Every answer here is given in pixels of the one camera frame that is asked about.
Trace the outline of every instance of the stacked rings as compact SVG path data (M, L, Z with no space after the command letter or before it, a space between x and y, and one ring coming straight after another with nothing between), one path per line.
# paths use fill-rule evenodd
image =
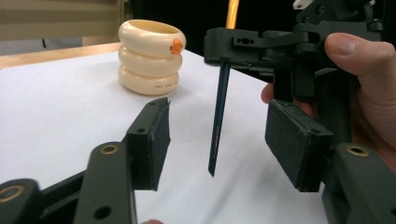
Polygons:
M186 37L176 27L145 20L120 26L120 83L131 91L162 95L173 91L182 64Z

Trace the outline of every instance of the white bangle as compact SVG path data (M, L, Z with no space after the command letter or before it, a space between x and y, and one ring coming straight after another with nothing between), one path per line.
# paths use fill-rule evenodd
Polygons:
M135 53L121 45L119 59L129 71L147 77L169 77L176 73L182 64L180 54L174 57L157 58Z
M145 95L163 95L176 88L178 73L170 77L143 77L128 71L121 65L119 79L120 83L131 91Z
M153 57L171 57L186 47L186 36L179 29L158 21L126 21L119 39L127 49Z

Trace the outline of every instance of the white table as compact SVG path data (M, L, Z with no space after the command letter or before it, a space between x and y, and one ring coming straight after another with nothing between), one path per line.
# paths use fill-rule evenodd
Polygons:
M183 51L167 95L171 144L158 191L137 191L139 222L327 223L321 193L294 189L265 144L263 82L230 74L216 175L207 171L219 68ZM144 105L118 81L117 52L0 70L0 183L44 189L85 170L98 145L120 141Z

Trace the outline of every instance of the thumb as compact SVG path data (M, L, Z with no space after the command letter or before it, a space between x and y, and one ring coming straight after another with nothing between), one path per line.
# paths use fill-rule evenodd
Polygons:
M358 76L361 91L373 101L396 96L396 52L386 42L373 42L348 34L331 34L325 51L341 69Z

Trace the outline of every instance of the white tabletop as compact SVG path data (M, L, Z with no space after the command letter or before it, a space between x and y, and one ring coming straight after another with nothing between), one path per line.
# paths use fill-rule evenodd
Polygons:
M327 223L321 193L294 189L265 144L264 83L232 71L216 175L207 171L219 68L186 50L170 104L158 191L137 191L139 222ZM0 70L0 183L44 189L85 170L91 151L120 141L144 105L118 81L117 52Z

